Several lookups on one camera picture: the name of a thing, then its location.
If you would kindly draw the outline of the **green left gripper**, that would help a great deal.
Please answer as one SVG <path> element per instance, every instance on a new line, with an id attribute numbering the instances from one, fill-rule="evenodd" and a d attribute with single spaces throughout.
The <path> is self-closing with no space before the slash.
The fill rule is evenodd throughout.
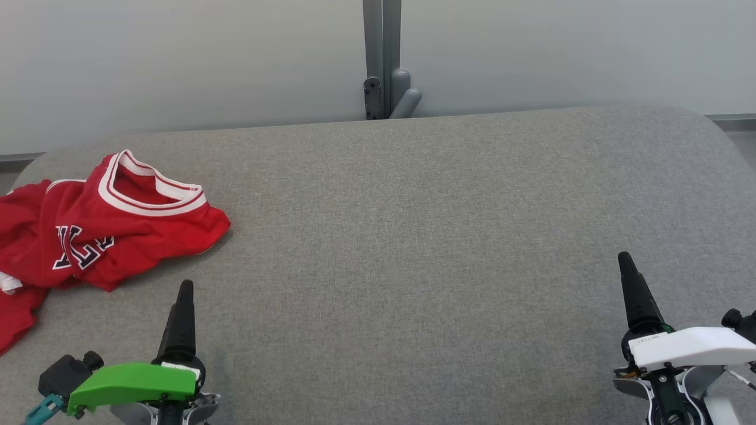
<path id="1" fill-rule="evenodd" d="M 196 358 L 194 282 L 183 280 L 152 363 L 105 366 L 73 390 L 67 415 L 106 407 L 124 424 L 206 424 L 219 393 L 203 389 L 206 369 Z"/>

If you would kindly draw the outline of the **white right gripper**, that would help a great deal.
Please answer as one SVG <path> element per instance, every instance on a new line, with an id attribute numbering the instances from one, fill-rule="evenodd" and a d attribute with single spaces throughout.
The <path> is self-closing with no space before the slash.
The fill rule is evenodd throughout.
<path id="1" fill-rule="evenodd" d="M 629 252 L 618 254 L 628 331 L 654 334 L 623 342 L 626 369 L 615 370 L 616 390 L 648 403 L 642 424 L 743 424 L 732 401 L 709 389 L 724 375 L 750 389 L 731 370 L 754 362 L 751 341 L 727 328 L 694 326 L 666 333 L 666 323 L 645 277 Z"/>

